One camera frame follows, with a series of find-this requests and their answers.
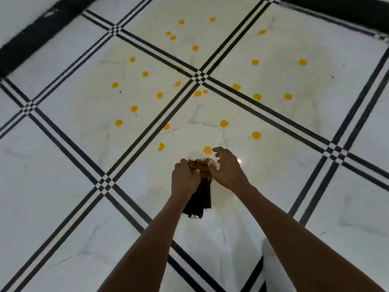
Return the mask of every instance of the white marble floor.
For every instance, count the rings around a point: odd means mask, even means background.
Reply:
[[[96,291],[223,146],[389,291],[389,50],[279,0],[98,0],[0,84],[0,289]],[[216,182],[161,291],[255,291],[264,233]]]

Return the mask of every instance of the forearm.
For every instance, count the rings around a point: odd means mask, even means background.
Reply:
[[[184,198],[170,198],[101,286],[107,291],[158,291]]]
[[[254,216],[299,292],[383,291],[250,184],[234,190]]]

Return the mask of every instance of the black wall baseboard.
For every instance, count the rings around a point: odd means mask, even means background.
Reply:
[[[282,0],[389,34],[389,3],[380,0]]]
[[[6,77],[95,0],[59,0],[0,48],[0,79]]]

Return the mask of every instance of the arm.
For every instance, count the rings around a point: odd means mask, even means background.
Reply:
[[[99,292],[158,291],[165,272],[174,231],[186,203],[200,183],[182,159],[172,173],[172,195],[134,245],[104,281]]]
[[[236,157],[213,149],[220,169],[209,163],[212,178],[230,189],[258,222],[299,292],[383,290],[252,186]]]

